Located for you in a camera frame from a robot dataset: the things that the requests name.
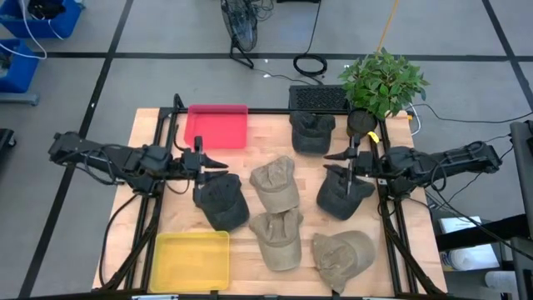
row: black baseball cap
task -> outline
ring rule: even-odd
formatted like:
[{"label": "black baseball cap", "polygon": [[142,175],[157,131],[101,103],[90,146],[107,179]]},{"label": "black baseball cap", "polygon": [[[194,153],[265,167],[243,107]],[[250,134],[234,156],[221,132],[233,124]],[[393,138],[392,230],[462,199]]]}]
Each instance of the black baseball cap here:
[{"label": "black baseball cap", "polygon": [[330,150],[335,117],[308,112],[291,112],[292,147],[297,153],[326,154]]},{"label": "black baseball cap", "polygon": [[350,193],[346,195],[347,178],[327,170],[326,180],[316,196],[316,204],[333,217],[347,220],[361,204],[363,198],[370,197],[376,189],[357,177],[351,180]]},{"label": "black baseball cap", "polygon": [[250,217],[247,202],[241,192],[241,180],[236,174],[216,177],[204,185],[197,206],[217,231],[230,232]]}]

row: fan stand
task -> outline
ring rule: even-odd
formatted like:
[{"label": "fan stand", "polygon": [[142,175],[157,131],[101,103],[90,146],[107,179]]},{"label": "fan stand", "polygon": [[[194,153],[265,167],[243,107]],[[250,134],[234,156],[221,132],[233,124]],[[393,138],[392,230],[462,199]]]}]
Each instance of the fan stand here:
[{"label": "fan stand", "polygon": [[[242,56],[248,61],[248,62],[244,62],[242,61],[242,59],[240,58],[237,58],[235,56],[233,56],[233,48],[237,48],[237,50],[239,50],[239,52],[242,54]],[[244,51],[242,51],[242,48],[241,46],[239,45],[239,42],[236,41],[235,39],[232,38],[232,47],[230,48],[230,58],[233,59],[234,61],[238,62],[238,63],[241,63],[249,68],[253,68],[253,62],[250,60],[250,58],[248,58],[248,56],[244,53]]]}]

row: gray floor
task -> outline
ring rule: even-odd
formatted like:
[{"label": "gray floor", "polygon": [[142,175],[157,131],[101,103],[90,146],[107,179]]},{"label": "gray floor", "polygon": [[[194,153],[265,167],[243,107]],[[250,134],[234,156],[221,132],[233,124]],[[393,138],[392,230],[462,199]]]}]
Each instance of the gray floor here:
[{"label": "gray floor", "polygon": [[[109,49],[126,0],[87,0],[76,31],[66,41],[48,40],[51,52],[99,52]],[[516,55],[533,55],[530,12],[533,2],[491,0]],[[331,0],[322,4],[311,52],[371,53],[381,36],[392,0]],[[135,0],[118,45],[121,53],[225,53],[229,38],[218,0]],[[305,51],[316,5],[277,4],[271,19],[259,23],[256,53]],[[9,38],[2,30],[0,37]],[[481,0],[400,2],[385,47],[391,53],[433,55],[505,55]],[[301,78],[291,60],[256,60],[257,68]],[[322,81],[338,83],[346,60],[329,60]],[[427,103],[442,117],[505,119],[531,110],[508,62],[413,62],[432,84]],[[17,132],[18,145],[0,178],[0,298],[19,293],[63,169],[47,160],[55,132],[78,130],[103,59],[50,58],[41,62],[31,91],[37,107],[0,106],[0,128]],[[533,80],[533,62],[523,62]],[[137,108],[168,106],[180,93],[193,103],[245,103],[251,108],[286,108],[284,79],[263,77],[229,59],[114,59],[94,114],[88,138],[127,143]],[[419,107],[422,130],[414,136],[426,152],[459,147],[509,132],[505,124],[442,122]],[[503,153],[511,144],[498,139]],[[445,196],[464,186],[471,175],[451,178]],[[88,291],[97,266],[103,230],[115,191],[76,172],[37,277],[33,296]],[[456,197],[457,209],[497,220],[523,213],[512,152],[501,170],[480,178]],[[480,280],[447,276],[459,295],[497,298]]]}]

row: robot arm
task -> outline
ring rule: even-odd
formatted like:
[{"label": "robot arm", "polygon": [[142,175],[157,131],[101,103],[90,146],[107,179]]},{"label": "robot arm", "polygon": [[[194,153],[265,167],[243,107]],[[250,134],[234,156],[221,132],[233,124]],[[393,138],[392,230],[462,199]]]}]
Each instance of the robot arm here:
[{"label": "robot arm", "polygon": [[116,144],[100,144],[80,138],[75,132],[56,133],[48,150],[50,160],[59,165],[83,163],[89,168],[105,172],[111,178],[105,184],[116,184],[117,179],[126,182],[134,192],[153,195],[157,183],[166,180],[194,180],[199,184],[223,175],[227,171],[203,172],[205,168],[227,168],[221,162],[211,160],[202,152],[202,138],[195,137],[195,152],[183,149],[178,158],[164,147],[157,145],[126,147]]},{"label": "robot arm", "polygon": [[[408,196],[416,187],[425,188],[436,180],[464,172],[495,173],[501,165],[494,148],[484,142],[473,142],[464,147],[432,154],[409,147],[392,147],[375,162],[371,152],[357,153],[360,138],[356,134],[354,139],[355,147],[325,158],[354,159],[351,175],[389,180],[393,197]],[[349,173],[339,166],[325,167],[337,173]]]}]

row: wooden table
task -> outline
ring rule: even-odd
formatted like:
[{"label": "wooden table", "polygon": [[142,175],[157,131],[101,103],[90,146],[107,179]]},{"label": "wooden table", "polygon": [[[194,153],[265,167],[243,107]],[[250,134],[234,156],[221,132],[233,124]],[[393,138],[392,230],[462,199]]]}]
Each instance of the wooden table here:
[{"label": "wooden table", "polygon": [[[137,110],[129,141],[130,147],[140,147],[152,142],[157,123],[157,113],[158,109],[156,108]],[[332,235],[346,230],[360,230],[368,234],[374,241],[377,251],[376,260],[365,272],[347,283],[342,296],[393,296],[385,233],[381,217],[376,210],[378,205],[377,192],[363,200],[355,214],[346,221],[338,221],[323,212],[316,205],[316,195],[326,177],[326,169],[322,165],[331,163],[331,161],[326,161],[321,157],[305,157],[295,153],[291,145],[291,124],[288,122],[288,118],[288,114],[250,114],[248,115],[248,144],[245,149],[211,150],[207,151],[207,154],[219,162],[226,163],[229,165],[231,173],[240,176],[242,193],[250,208],[251,218],[265,212],[256,191],[249,183],[251,170],[281,155],[288,155],[294,159],[296,164],[294,176],[300,193],[300,210],[304,216],[300,229],[302,240],[301,266],[286,272],[269,271],[262,261],[256,236],[247,225],[242,226],[231,232],[230,286],[227,290],[220,291],[220,294],[331,296],[331,289],[321,281],[318,271],[314,268],[310,248],[312,236],[314,233]],[[179,114],[180,130],[177,134],[177,142],[181,146],[186,145],[183,141],[186,122],[187,115]],[[404,112],[394,118],[387,119],[386,125],[392,147],[413,147],[407,115]],[[347,146],[346,116],[336,116],[336,128],[331,137],[330,153],[342,152]],[[370,151],[368,138],[363,140],[360,150]],[[180,155],[175,148],[172,153],[175,156]],[[371,178],[364,179],[372,183],[376,181]],[[186,183],[171,182],[171,185],[177,190],[183,190]],[[132,191],[129,187],[119,187],[112,213],[131,195]],[[426,202],[422,188],[417,188],[411,197],[420,202]],[[120,267],[131,250],[139,204],[140,200],[137,200],[125,208],[117,216],[111,227],[104,262],[106,281]],[[435,285],[445,291],[446,283],[427,208],[412,201],[404,201],[402,206],[412,255]],[[176,195],[170,191],[165,192],[158,229],[160,233],[213,230],[203,212],[194,206],[192,188],[184,195]],[[141,254],[137,261],[134,287],[139,286],[142,264],[144,263],[143,257],[144,254]],[[399,258],[402,290],[408,291],[404,263],[399,253],[397,253],[397,257]],[[98,286],[99,282],[96,276],[94,287]]]}]

